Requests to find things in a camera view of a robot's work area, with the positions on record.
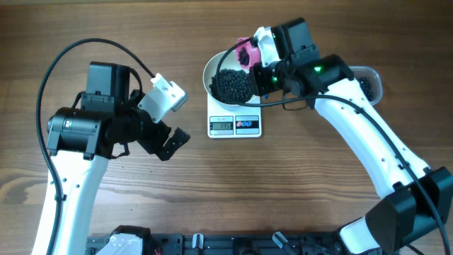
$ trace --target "container of black beans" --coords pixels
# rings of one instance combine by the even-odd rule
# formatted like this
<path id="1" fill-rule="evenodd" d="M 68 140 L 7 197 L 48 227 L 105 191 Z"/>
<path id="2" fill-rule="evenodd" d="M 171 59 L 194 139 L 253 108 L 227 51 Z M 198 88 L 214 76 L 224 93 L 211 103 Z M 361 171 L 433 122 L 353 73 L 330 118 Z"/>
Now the container of black beans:
<path id="1" fill-rule="evenodd" d="M 354 72 L 354 77 L 359 81 L 363 94 L 373 106 L 377 104 L 383 95 L 380 75 L 371 67 L 349 67 Z"/>
<path id="2" fill-rule="evenodd" d="M 206 92 L 223 108 L 239 107 L 234 102 L 249 103 L 253 95 L 248 78 L 248 70 L 242 69 L 236 60 L 235 52 L 231 52 L 223 61 L 219 73 L 219 84 L 216 79 L 217 65 L 225 52 L 215 55 L 205 67 L 203 83 Z"/>

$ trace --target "wooden surface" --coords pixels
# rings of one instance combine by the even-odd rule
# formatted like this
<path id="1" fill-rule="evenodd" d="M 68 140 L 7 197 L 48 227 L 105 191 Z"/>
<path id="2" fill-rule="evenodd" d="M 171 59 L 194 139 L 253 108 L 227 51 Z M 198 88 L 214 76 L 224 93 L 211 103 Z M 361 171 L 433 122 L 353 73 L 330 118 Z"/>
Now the wooden surface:
<path id="1" fill-rule="evenodd" d="M 172 1 L 147 4 L 0 6 L 0 254 L 29 254 L 45 197 L 47 167 L 35 131 L 38 86 L 51 61 L 83 38 L 122 43 L 190 100 L 164 121 L 192 139 L 167 162 L 138 144 L 111 161 L 96 197 L 91 234 L 118 225 L 211 234 L 335 230 L 379 199 L 341 136 L 316 111 L 263 109 L 263 136 L 211 140 L 202 71 L 216 53 L 259 26 L 307 20 L 322 55 L 374 67 L 376 106 L 433 168 L 453 169 L 451 1 Z M 83 45 L 64 56 L 45 89 L 43 122 L 84 90 L 90 61 L 126 64 L 124 52 Z M 453 220 L 447 224 L 450 241 Z M 442 252 L 438 231 L 415 244 Z"/>

